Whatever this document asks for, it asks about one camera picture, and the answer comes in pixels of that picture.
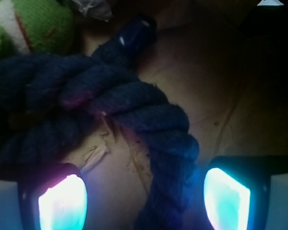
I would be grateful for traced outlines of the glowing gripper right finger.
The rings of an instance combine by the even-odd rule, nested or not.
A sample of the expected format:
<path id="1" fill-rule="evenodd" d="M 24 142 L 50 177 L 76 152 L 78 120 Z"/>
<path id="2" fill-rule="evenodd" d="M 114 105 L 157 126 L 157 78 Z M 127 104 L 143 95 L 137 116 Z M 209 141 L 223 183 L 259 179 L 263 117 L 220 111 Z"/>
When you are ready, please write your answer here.
<path id="1" fill-rule="evenodd" d="M 264 230 L 270 178 L 266 157 L 218 156 L 204 177 L 204 206 L 215 230 Z"/>

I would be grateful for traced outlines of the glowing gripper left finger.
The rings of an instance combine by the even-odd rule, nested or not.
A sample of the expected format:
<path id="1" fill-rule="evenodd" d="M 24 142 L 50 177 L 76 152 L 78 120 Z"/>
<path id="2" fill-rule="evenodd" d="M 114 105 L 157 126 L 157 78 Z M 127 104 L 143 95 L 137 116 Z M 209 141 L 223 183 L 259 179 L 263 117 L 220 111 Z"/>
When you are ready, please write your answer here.
<path id="1" fill-rule="evenodd" d="M 23 165 L 19 175 L 19 204 L 25 230 L 83 229 L 88 194 L 75 165 Z"/>

